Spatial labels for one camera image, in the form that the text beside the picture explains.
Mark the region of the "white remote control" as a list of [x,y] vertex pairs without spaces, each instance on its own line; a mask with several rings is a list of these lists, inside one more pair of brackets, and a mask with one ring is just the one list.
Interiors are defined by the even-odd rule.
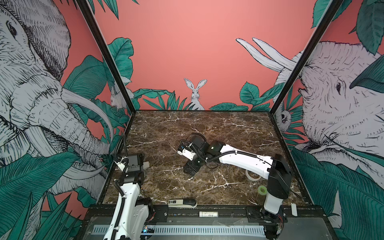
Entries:
[[148,169],[150,167],[150,163],[149,162],[144,162],[143,163],[143,167],[144,167],[144,169]]

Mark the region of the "white battery cover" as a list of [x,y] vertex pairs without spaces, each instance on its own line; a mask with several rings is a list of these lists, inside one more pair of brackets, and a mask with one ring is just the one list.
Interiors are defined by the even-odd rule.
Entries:
[[298,216],[297,205],[294,203],[291,203],[291,212],[294,217]]

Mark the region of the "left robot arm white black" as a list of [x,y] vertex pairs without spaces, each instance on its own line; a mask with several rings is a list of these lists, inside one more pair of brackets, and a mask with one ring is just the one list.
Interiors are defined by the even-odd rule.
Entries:
[[139,198],[145,180],[144,154],[123,157],[117,166],[122,171],[114,186],[119,192],[114,215],[104,240],[139,240],[145,222],[155,214],[151,198]]

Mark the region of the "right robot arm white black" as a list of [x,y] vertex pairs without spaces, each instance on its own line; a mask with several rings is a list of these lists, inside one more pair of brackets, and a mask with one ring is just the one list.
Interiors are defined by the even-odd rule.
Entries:
[[224,142],[207,142],[198,133],[190,140],[180,140],[178,154],[188,159],[183,171],[194,176],[203,165],[221,163],[242,168],[266,179],[266,198],[261,208],[261,218],[266,222],[283,223],[282,203],[291,191],[292,171],[283,156],[261,156],[236,149]]

